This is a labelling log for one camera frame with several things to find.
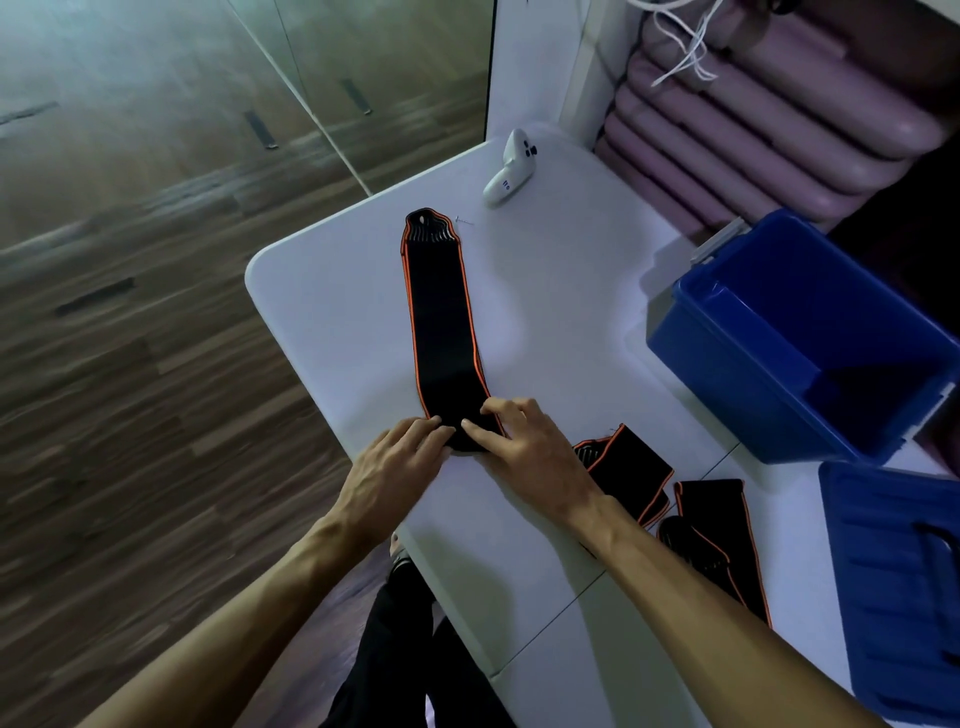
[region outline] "leg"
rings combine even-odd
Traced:
[[[449,619],[437,627],[430,646],[427,692],[437,728],[516,728]]]
[[[433,595],[413,562],[396,561],[322,728],[425,728],[432,604]]]

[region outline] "hand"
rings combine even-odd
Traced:
[[[498,415],[510,439],[470,420],[463,420],[464,432],[490,451],[487,463],[494,474],[547,518],[572,526],[576,512],[603,495],[535,400],[491,397],[480,413]]]
[[[366,549],[386,541],[410,513],[450,454],[456,431],[440,418],[411,417],[381,432],[357,456],[340,496],[323,518]]]

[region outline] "forearm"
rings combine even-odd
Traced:
[[[273,567],[145,667],[82,728],[231,726],[284,647],[365,555],[321,520]]]
[[[884,725],[612,498],[593,498],[569,525],[635,604],[715,728]]]

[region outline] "blue plastic bin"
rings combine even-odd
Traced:
[[[887,461],[960,344],[787,210],[673,287],[648,344],[765,463]]]

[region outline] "white controller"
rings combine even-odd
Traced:
[[[484,187],[484,202],[497,205],[520,189],[537,169],[536,157],[537,147],[530,143],[527,132],[523,129],[510,132],[507,148],[503,150],[503,169]]]

